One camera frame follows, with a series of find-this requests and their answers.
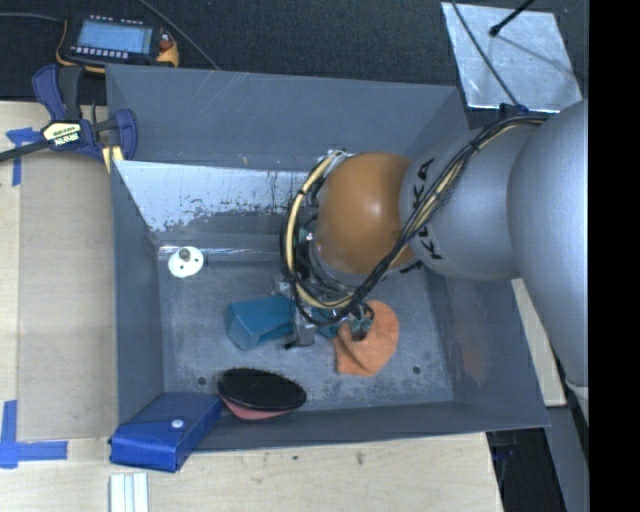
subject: blue object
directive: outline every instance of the blue object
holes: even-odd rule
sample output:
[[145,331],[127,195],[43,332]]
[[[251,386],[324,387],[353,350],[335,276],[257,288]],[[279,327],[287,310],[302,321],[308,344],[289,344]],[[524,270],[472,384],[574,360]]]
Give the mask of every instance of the blue object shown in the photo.
[[295,304],[282,295],[233,302],[224,317],[227,335],[243,350],[293,332]]
[[0,468],[15,469],[21,461],[64,460],[67,458],[67,441],[42,441],[20,443],[16,441],[18,402],[4,403],[2,432],[0,433]]
[[207,393],[163,393],[109,440],[111,462],[178,471],[220,418],[222,405]]
[[[32,128],[18,128],[17,130],[9,130],[7,138],[13,142],[15,147],[19,148],[23,144],[32,144],[42,140],[42,134]],[[22,160],[20,157],[13,161],[13,178],[11,186],[15,187],[22,182]]]
[[[73,151],[85,156],[95,158],[99,162],[103,161],[102,149],[104,145],[96,141],[93,135],[92,126],[86,119],[81,119],[80,109],[77,102],[75,77],[66,74],[63,79],[63,91],[65,98],[60,91],[60,73],[57,64],[50,64],[39,69],[31,80],[33,91],[38,102],[44,105],[51,116],[53,123],[60,121],[69,121],[81,126],[78,133],[77,141],[65,143],[60,146],[49,144],[49,148],[53,151]],[[133,157],[137,147],[137,132],[133,113],[128,109],[118,110],[115,113],[115,120],[120,131],[120,149],[126,159]]]

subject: wire bundle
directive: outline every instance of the wire bundle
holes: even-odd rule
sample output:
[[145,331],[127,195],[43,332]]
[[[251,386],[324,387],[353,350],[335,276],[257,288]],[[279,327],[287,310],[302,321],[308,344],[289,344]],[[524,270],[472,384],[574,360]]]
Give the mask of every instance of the wire bundle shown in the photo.
[[[516,116],[497,121],[482,130],[473,140],[463,147],[447,164],[440,176],[430,186],[424,198],[420,201],[405,222],[402,232],[391,251],[376,265],[364,281],[350,287],[339,283],[314,264],[312,256],[299,257],[300,248],[305,244],[296,237],[298,216],[303,200],[307,194],[318,192],[318,185],[324,182],[326,172],[334,160],[343,155],[342,151],[332,151],[316,167],[314,167],[304,184],[293,198],[285,214],[280,232],[280,257],[285,279],[291,283],[291,291],[300,313],[310,322],[317,325],[331,325],[340,322],[347,315],[357,317],[362,311],[369,312],[370,308],[364,299],[385,276],[389,267],[400,255],[409,241],[418,234],[423,226],[447,202],[454,190],[455,184],[462,175],[467,162],[491,141],[509,130],[526,124],[540,125],[546,121],[546,115]],[[314,318],[305,310],[308,306],[321,310],[332,310],[329,315],[322,315],[322,319]]]

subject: dark floor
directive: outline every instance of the dark floor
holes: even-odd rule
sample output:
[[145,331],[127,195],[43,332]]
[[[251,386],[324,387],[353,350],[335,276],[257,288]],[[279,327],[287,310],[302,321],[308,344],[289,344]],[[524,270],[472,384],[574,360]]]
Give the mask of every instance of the dark floor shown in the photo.
[[[440,2],[434,0],[151,0],[224,70],[411,83],[458,85],[455,58]],[[519,0],[472,2],[515,8]],[[531,9],[553,12],[573,69],[588,97],[589,0],[538,0]],[[154,18],[124,0],[14,0],[0,11],[64,18],[75,11]],[[61,26],[35,19],[0,18],[0,99],[33,100],[31,76],[54,62]],[[177,37],[184,67],[208,68]],[[105,104],[104,82],[85,78],[83,104]],[[468,112],[472,127],[496,112]],[[542,430],[501,434],[496,470],[507,512],[563,511]]]

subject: yellow cable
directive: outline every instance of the yellow cable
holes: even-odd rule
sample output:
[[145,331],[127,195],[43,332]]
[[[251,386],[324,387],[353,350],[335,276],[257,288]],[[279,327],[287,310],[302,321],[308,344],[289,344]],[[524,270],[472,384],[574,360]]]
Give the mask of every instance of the yellow cable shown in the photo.
[[[287,224],[287,229],[285,232],[285,258],[287,268],[292,274],[295,272],[293,261],[293,235],[295,231],[296,219],[298,217],[298,211],[300,210],[300,205],[302,204],[304,196],[309,192],[309,189],[313,186],[313,184],[320,178],[322,178],[322,176],[324,176],[327,167],[329,167],[331,162],[333,162],[333,160],[341,154],[341,151],[332,151],[309,175],[302,187],[300,187],[300,191],[293,200],[293,203],[291,205],[291,213],[289,215],[289,222]],[[351,298],[351,294],[349,294],[344,299],[341,299],[339,301],[323,304],[309,295],[307,291],[298,283],[296,283],[296,290],[298,292],[298,295],[300,295],[300,297],[302,297],[305,302],[307,302],[311,306],[315,306],[321,309],[333,309],[345,306],[348,304]]]

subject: yellow clamp label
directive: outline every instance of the yellow clamp label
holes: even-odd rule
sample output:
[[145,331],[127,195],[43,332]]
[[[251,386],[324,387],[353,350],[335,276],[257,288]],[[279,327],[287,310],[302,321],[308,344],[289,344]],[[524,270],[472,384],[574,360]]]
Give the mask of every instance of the yellow clamp label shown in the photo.
[[53,123],[42,131],[42,136],[52,140],[56,146],[62,146],[68,142],[77,141],[81,130],[77,123]]

